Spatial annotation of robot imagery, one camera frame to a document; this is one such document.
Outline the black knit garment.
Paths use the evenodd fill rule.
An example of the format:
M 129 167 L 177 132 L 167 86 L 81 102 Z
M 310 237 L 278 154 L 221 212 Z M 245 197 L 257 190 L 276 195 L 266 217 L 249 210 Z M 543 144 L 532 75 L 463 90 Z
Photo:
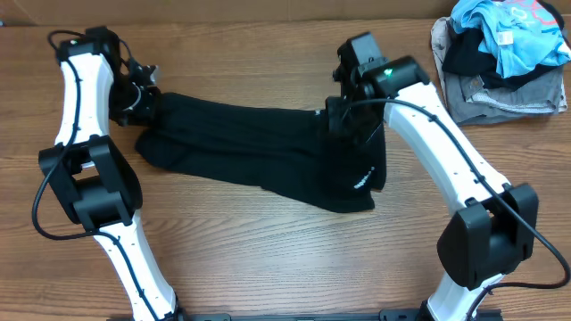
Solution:
M 322 110 L 252 108 L 167 93 L 136 151 L 152 166 L 264 190 L 324 210 L 375 207 L 385 138 L 357 146 L 326 131 Z

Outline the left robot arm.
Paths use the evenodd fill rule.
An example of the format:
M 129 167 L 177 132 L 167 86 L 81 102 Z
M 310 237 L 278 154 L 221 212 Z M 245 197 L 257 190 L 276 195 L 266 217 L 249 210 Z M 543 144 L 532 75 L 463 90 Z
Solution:
M 110 137 L 109 123 L 148 126 L 160 108 L 155 65 L 122 58 L 127 43 L 105 26 L 69 31 L 53 44 L 64 77 L 62 123 L 54 147 L 38 154 L 45 178 L 33 201 L 34 228 L 46 188 L 69 220 L 83 226 L 72 239 L 92 237 L 103 248 L 128 295 L 134 320 L 182 320 L 184 310 L 145 237 L 142 188 Z

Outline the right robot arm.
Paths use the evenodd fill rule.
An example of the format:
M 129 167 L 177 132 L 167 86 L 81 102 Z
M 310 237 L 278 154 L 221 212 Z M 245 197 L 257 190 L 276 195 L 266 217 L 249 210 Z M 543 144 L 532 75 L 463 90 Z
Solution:
M 349 38 L 333 73 L 341 94 L 326 100 L 328 132 L 370 147 L 396 131 L 434 180 L 451 220 L 437 242 L 444 274 L 415 309 L 383 309 L 382 320 L 500 320 L 479 295 L 530 258 L 539 201 L 529 185 L 512 186 L 451 119 L 435 85 L 410 56 L 389 61 L 366 32 Z

